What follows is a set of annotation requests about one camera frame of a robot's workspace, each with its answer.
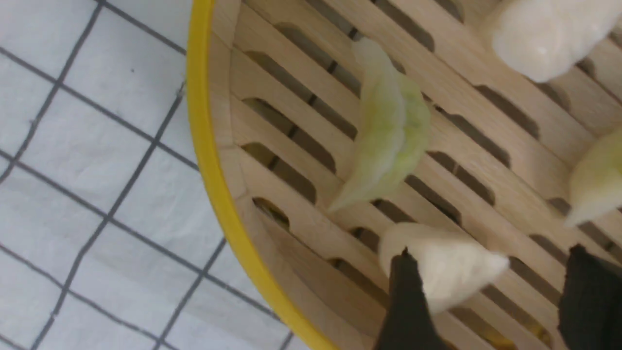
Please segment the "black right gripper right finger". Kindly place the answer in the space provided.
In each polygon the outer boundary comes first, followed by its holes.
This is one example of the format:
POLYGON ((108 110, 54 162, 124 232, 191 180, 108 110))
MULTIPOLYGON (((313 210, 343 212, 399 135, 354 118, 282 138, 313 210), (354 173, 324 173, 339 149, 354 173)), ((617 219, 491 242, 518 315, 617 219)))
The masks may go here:
POLYGON ((558 330, 569 350, 622 348, 621 272, 582 245, 570 249, 558 304, 558 330))

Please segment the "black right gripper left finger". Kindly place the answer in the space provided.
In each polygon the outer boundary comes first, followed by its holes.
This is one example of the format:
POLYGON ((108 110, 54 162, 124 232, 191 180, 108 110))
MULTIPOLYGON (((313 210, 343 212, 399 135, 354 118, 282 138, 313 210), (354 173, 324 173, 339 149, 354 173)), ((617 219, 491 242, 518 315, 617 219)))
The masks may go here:
POLYGON ((418 263, 407 248, 391 259, 389 297, 376 350, 448 349, 428 310, 418 263))

